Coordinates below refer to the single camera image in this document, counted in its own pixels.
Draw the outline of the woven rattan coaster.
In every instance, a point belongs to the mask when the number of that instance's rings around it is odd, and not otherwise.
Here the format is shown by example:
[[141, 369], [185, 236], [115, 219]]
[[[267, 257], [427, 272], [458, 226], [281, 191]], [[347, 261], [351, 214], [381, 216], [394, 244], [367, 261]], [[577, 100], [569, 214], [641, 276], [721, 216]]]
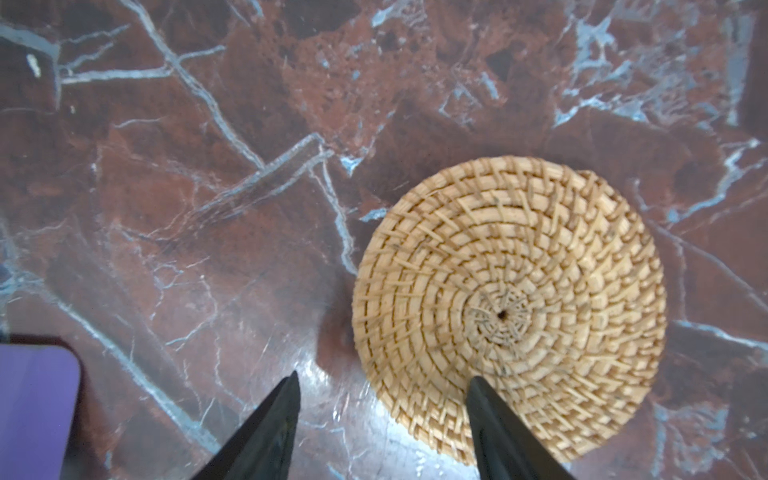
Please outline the woven rattan coaster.
[[667, 292], [652, 234], [604, 178], [483, 157], [406, 193], [374, 231], [352, 297], [377, 398], [416, 440], [470, 465], [483, 377], [560, 462], [601, 447], [650, 392]]

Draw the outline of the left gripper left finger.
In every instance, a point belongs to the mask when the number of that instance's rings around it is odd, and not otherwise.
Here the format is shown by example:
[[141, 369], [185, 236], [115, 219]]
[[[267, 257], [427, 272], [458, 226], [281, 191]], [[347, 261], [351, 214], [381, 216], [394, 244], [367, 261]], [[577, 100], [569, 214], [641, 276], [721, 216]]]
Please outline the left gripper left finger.
[[286, 480], [301, 408], [296, 372], [284, 377], [196, 479]]

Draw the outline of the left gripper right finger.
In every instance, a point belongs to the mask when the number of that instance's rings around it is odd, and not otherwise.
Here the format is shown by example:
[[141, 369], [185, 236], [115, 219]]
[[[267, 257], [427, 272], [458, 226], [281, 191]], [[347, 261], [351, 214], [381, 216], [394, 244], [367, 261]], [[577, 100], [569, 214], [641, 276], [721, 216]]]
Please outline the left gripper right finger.
[[573, 480], [480, 376], [469, 383], [466, 410], [482, 480]]

